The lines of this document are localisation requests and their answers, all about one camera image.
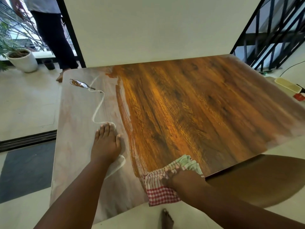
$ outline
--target gray shirt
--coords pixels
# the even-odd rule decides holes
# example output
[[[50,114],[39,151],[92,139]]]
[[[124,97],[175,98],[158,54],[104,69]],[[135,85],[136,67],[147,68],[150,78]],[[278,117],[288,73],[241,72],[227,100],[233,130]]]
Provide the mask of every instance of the gray shirt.
[[[29,11],[60,14],[56,0],[24,0]]]

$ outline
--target white squiggly line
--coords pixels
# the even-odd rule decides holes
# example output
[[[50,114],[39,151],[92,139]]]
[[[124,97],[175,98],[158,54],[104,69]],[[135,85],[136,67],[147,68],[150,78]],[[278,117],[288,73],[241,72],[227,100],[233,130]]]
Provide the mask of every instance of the white squiggly line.
[[[95,77],[92,81],[92,83],[89,85],[90,87],[92,87],[92,85],[94,84],[94,82],[97,80],[99,76]],[[116,125],[115,123],[113,122],[108,122],[108,121],[103,121],[103,122],[96,122],[95,121],[95,117],[96,117],[96,114],[99,110],[99,108],[101,107],[101,105],[103,104],[104,102],[104,98],[105,98],[105,92],[103,92],[102,90],[92,90],[92,89],[88,89],[90,92],[102,92],[103,93],[103,97],[102,97],[102,100],[100,101],[100,103],[97,105],[97,108],[96,110],[94,111],[93,115],[92,115],[92,118],[91,120],[94,122],[94,123],[97,123],[97,124],[105,124],[105,123],[109,123],[111,125],[114,125],[114,129],[116,129]],[[106,174],[106,178],[110,177],[111,175],[113,175],[115,172],[117,172],[126,162],[126,159],[124,158],[123,155],[119,155],[119,157],[117,158],[117,160],[111,165],[111,166],[115,166],[115,164],[117,163],[117,161],[120,163],[115,169],[111,170],[110,168],[108,169],[108,171],[111,170],[110,173],[107,172]]]

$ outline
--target red object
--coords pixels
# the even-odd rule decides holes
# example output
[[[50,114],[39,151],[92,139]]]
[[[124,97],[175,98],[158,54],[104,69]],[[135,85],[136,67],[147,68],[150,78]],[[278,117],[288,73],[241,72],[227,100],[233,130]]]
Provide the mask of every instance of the red object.
[[[305,100],[305,93],[296,93],[293,97],[298,101],[303,101]]]
[[[157,206],[160,204],[174,203],[181,199],[174,194],[172,188],[162,185],[159,175],[165,175],[164,169],[157,169],[144,176],[146,193],[148,196],[149,206]]]

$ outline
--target brown liquid puddle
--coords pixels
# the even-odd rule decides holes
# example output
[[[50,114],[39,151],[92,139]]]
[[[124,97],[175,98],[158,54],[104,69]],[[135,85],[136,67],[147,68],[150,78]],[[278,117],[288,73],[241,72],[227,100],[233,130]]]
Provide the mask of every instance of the brown liquid puddle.
[[[70,84],[80,87],[80,88],[89,88],[89,89],[95,90],[95,88],[90,87],[88,84],[78,81],[76,79],[70,79]]]

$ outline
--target checkered cloth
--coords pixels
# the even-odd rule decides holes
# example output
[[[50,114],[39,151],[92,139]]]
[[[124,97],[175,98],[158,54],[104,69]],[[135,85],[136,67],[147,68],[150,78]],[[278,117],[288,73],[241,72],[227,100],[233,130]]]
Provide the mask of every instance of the checkered cloth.
[[[159,175],[165,175],[165,168],[172,170],[178,164],[182,167],[182,169],[191,169],[196,171],[201,176],[203,175],[199,164],[195,160],[192,160],[189,155],[183,155],[166,167],[146,174],[144,176],[144,183],[149,200],[149,206],[174,203],[181,200],[177,195],[174,194],[174,190],[172,188],[165,187],[159,180]]]

